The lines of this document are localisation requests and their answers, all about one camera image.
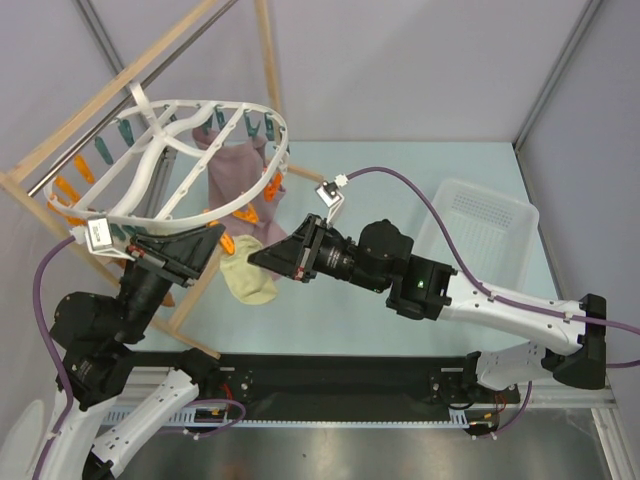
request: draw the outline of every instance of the perforated basket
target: perforated basket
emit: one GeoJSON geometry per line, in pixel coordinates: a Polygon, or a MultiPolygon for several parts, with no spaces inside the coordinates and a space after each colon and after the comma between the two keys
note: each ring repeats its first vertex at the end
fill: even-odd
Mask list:
{"type": "MultiPolygon", "coordinates": [[[[522,289],[538,227],[539,214],[533,205],[457,179],[442,182],[433,205],[478,279],[522,289]]],[[[431,215],[422,225],[414,251],[459,267],[431,215]]]]}

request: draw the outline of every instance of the white drying rack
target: white drying rack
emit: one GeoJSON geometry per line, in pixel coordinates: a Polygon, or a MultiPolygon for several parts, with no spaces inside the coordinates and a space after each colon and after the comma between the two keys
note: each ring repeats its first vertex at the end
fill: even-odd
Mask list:
{"type": "Polygon", "coordinates": [[[101,215],[106,216],[111,224],[143,227],[153,231],[162,231],[163,233],[173,233],[207,225],[249,204],[249,202],[263,192],[276,172],[280,172],[282,175],[287,173],[289,134],[284,119],[275,110],[254,103],[212,100],[163,100],[149,102],[140,85],[133,85],[130,89],[137,105],[124,110],[111,124],[142,113],[149,124],[149,128],[138,137],[133,145],[129,147],[129,149],[113,163],[109,170],[73,205],[64,205],[59,202],[53,192],[55,179],[49,181],[44,187],[45,195],[53,207],[62,214],[81,219],[95,217],[96,212],[89,208],[91,202],[140,154],[142,154],[142,157],[140,158],[138,168],[126,193],[115,206],[104,212],[100,212],[101,215]],[[180,108],[194,109],[195,112],[188,118],[175,120],[173,122],[170,121],[180,108]],[[159,117],[156,116],[156,110],[162,111],[159,117]],[[206,150],[194,148],[176,138],[176,136],[182,132],[200,127],[215,115],[216,112],[230,113],[231,116],[215,141],[206,150]],[[268,117],[274,122],[279,132],[279,135],[277,135],[274,140],[275,154],[262,176],[247,192],[244,192],[235,200],[215,210],[190,217],[173,218],[173,210],[180,200],[189,192],[189,188],[193,185],[198,175],[207,169],[207,164],[216,152],[222,148],[224,141],[238,126],[238,122],[243,120],[244,116],[251,112],[264,114],[265,118],[268,117]],[[155,166],[166,147],[174,148],[179,152],[196,158],[197,162],[153,218],[133,216],[132,212],[140,204],[144,194],[149,188],[155,166]]]}

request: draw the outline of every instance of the wooden frame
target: wooden frame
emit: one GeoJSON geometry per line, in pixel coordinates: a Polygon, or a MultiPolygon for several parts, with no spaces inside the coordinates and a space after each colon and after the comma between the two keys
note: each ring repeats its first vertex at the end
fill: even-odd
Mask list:
{"type": "MultiPolygon", "coordinates": [[[[142,71],[156,60],[173,42],[182,36],[189,28],[194,26],[209,10],[218,3],[218,0],[203,0],[193,8],[184,18],[171,27],[161,38],[149,47],[138,59],[126,67],[120,74],[111,80],[105,87],[91,98],[80,110],[62,124],[49,138],[22,159],[8,173],[0,173],[0,186],[33,214],[58,240],[69,237],[69,230],[61,222],[61,217],[54,216],[46,207],[34,198],[30,197],[21,184],[40,165],[49,159],[60,147],[71,139],[78,130],[86,125],[96,113],[107,105],[123,88],[136,79],[142,71]]],[[[280,95],[280,83],[278,80],[278,68],[273,46],[271,23],[269,20],[269,8],[267,0],[254,0],[255,12],[258,20],[262,57],[264,62],[265,79],[269,94],[270,106],[282,113],[282,100],[280,95]]],[[[324,180],[319,173],[289,164],[288,171],[294,175],[320,183],[324,180]]],[[[95,257],[87,249],[77,243],[70,246],[71,250],[82,260],[91,265],[109,284],[118,287],[119,279],[112,274],[105,264],[106,258],[95,257]]],[[[168,322],[153,319],[152,325],[157,329],[171,335],[177,340],[199,348],[211,356],[219,358],[220,354],[211,348],[202,345],[192,338],[180,333],[180,328],[187,319],[189,313],[205,292],[207,286],[218,271],[220,264],[220,249],[216,249],[211,260],[205,268],[200,279],[194,286],[187,290],[183,301],[176,307],[168,322]]]]}

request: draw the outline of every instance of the light blue table surface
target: light blue table surface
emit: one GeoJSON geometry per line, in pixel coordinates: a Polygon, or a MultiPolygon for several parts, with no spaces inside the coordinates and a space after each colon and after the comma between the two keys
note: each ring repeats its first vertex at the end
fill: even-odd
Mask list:
{"type": "MultiPolygon", "coordinates": [[[[333,178],[359,168],[391,167],[414,181],[433,198],[440,182],[465,179],[527,201],[516,158],[508,143],[419,142],[296,142],[291,163],[333,178]]],[[[179,155],[169,184],[175,189],[193,159],[179,155]]],[[[285,179],[287,194],[276,220],[293,231],[310,213],[326,216],[314,184],[295,175],[285,179]]],[[[344,190],[347,203],[336,227],[358,238],[368,223],[388,218],[404,234],[416,237],[427,215],[418,198],[395,178],[372,173],[355,179],[344,190]]],[[[207,182],[202,175],[174,216],[195,214],[207,207],[207,182]]],[[[500,350],[523,339],[497,330],[463,323],[413,321],[385,307],[386,295],[376,295],[323,275],[310,284],[281,279],[277,298],[263,306],[238,302],[222,274],[216,275],[194,307],[182,332],[209,347],[228,353],[344,355],[464,355],[475,350],[500,350]]],[[[536,239],[523,288],[525,293],[556,298],[542,243],[536,239]]],[[[176,301],[185,291],[173,289],[176,301]]],[[[169,309],[160,315],[168,318],[169,309]]],[[[152,328],[138,344],[144,350],[181,350],[184,345],[152,328]]]]}

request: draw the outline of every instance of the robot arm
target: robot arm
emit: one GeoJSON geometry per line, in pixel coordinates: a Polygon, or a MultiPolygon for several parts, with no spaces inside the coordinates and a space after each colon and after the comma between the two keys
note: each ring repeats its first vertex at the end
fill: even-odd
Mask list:
{"type": "Polygon", "coordinates": [[[483,284],[492,292],[487,297],[461,272],[413,255],[412,248],[413,240],[388,220],[367,225],[356,243],[310,214],[291,236],[250,255],[249,262],[303,283],[320,272],[376,293],[389,289],[387,307],[413,320],[470,322],[530,339],[501,352],[469,355],[471,373],[487,388],[502,390],[551,376],[577,388],[604,388],[604,327],[569,319],[605,318],[603,298],[588,295],[580,302],[560,302],[483,284]],[[563,315],[523,311],[495,301],[496,296],[563,315]]]}
{"type": "Polygon", "coordinates": [[[63,365],[73,403],[64,413],[67,396],[60,388],[48,431],[59,418],[64,421],[53,442],[43,444],[34,477],[116,478],[173,414],[197,397],[211,398],[217,392],[222,382],[218,361],[197,349],[182,352],[165,365],[173,368],[156,391],[96,439],[105,414],[138,364],[138,353],[125,344],[144,338],[174,283],[189,286],[200,276],[223,232],[223,226],[215,225],[173,235],[138,234],[127,249],[132,260],[116,297],[75,292],[60,302],[50,335],[66,350],[63,365]]]}

